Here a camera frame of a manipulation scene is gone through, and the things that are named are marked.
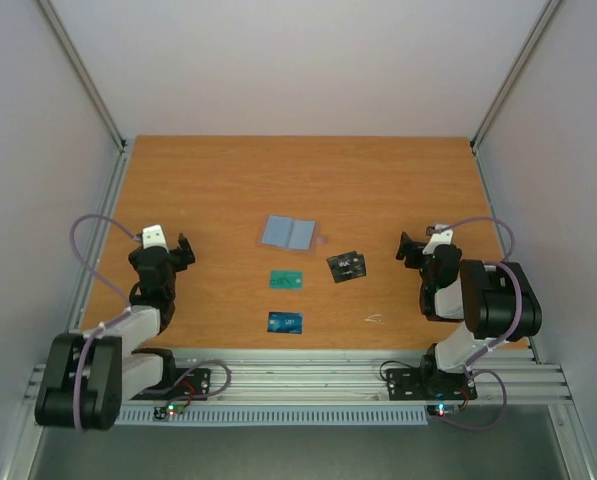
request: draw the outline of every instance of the teal card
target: teal card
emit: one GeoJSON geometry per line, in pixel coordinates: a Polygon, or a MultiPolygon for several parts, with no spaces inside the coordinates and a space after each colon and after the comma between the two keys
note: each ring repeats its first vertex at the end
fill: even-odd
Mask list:
{"type": "Polygon", "coordinates": [[[274,290],[301,290],[302,272],[291,270],[272,270],[269,288],[274,290]]]}

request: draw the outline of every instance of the black mounting plate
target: black mounting plate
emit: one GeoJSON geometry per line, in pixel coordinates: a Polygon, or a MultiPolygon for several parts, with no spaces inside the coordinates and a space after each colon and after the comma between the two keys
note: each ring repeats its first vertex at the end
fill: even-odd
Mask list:
{"type": "MultiPolygon", "coordinates": [[[[176,368],[176,378],[185,373],[186,370],[186,368],[176,368]]],[[[196,368],[189,375],[187,375],[182,382],[189,383],[193,387],[194,392],[196,392],[196,395],[207,394],[209,393],[209,387],[211,386],[211,370],[208,368],[196,368]]],[[[132,398],[132,400],[155,400],[167,402],[172,398],[184,396],[186,390],[187,389],[184,386],[178,384],[167,393],[139,393],[132,398]]],[[[205,400],[207,399],[193,399],[194,402],[202,402],[205,400]]]]}
{"type": "MultiPolygon", "coordinates": [[[[467,384],[467,377],[464,375],[460,376],[464,378],[462,388],[467,392],[469,400],[478,398],[476,387],[470,387],[467,384]]],[[[459,390],[445,392],[440,397],[430,397],[422,387],[419,368],[388,368],[385,370],[385,377],[387,378],[389,400],[438,400],[446,402],[465,399],[459,390]]]]}

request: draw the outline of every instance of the wooden table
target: wooden table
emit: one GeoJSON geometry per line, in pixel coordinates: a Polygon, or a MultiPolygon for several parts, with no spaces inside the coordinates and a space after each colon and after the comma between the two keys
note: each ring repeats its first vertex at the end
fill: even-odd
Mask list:
{"type": "MultiPolygon", "coordinates": [[[[115,218],[136,232],[162,224],[170,248],[183,232],[197,256],[152,346],[425,349],[455,325],[420,314],[418,273],[394,258],[400,232],[424,240],[427,225],[487,213],[466,139],[139,137],[115,218]],[[313,255],[261,246],[269,214],[317,220],[328,242],[313,255]],[[335,284],[326,258],[351,250],[367,276],[335,284]],[[302,271],[304,288],[270,289],[271,270],[302,271]],[[303,333],[267,333],[270,311],[302,312],[303,333]]],[[[500,259],[489,223],[454,239],[466,258],[500,259]]],[[[100,263],[126,292],[134,247],[112,228],[100,263]]],[[[121,309],[96,283],[84,325],[121,309]]]]}

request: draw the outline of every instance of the robotic arm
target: robotic arm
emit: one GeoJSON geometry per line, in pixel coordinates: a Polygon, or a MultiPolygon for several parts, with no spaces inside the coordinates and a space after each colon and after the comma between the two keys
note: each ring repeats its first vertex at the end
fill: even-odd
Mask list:
{"type": "Polygon", "coordinates": [[[407,268],[420,273],[420,309],[427,319],[460,322],[453,334],[423,355],[420,371],[411,382],[417,382],[413,390],[423,398],[445,399],[461,389],[475,398],[475,390],[467,387],[465,372],[499,344],[537,334],[542,311],[518,263],[500,266],[463,260],[462,251],[451,243],[453,231],[445,228],[429,227],[427,243],[413,241],[403,232],[396,254],[407,268]],[[514,331],[501,341],[516,313],[515,289],[506,270],[518,281],[522,310],[514,331]]]}
{"type": "Polygon", "coordinates": [[[74,427],[74,395],[79,393],[82,427],[107,430],[123,400],[149,387],[173,386],[176,366],[171,352],[136,348],[169,326],[175,311],[176,273],[196,258],[182,234],[178,247],[169,250],[160,225],[143,229],[140,238],[141,245],[129,254],[139,277],[129,295],[131,312],[106,327],[101,324],[83,333],[64,333],[52,342],[36,401],[40,425],[74,427]],[[79,372],[77,364],[88,342],[85,369],[79,372]],[[76,393],[79,375],[81,387],[76,393]]]}

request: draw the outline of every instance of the wooden tabletop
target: wooden tabletop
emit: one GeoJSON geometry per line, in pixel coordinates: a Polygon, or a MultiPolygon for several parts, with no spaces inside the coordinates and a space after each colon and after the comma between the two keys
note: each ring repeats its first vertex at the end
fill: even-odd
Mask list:
{"type": "MultiPolygon", "coordinates": [[[[139,137],[115,218],[135,232],[161,224],[170,248],[182,232],[197,256],[152,346],[425,349],[455,325],[420,314],[420,277],[395,259],[400,233],[425,240],[428,225],[486,214],[466,139],[139,137]],[[316,220],[327,243],[313,254],[259,245],[269,214],[316,220]],[[351,250],[367,276],[335,284],[326,258],[351,250]],[[303,289],[270,289],[271,270],[303,272],[303,289]],[[303,313],[303,333],[267,333],[271,311],[303,313]]],[[[461,227],[454,241],[465,258],[501,257],[491,224],[461,227]]],[[[134,247],[112,228],[100,263],[126,292],[134,247]]],[[[122,307],[97,283],[84,325],[122,307]]]]}

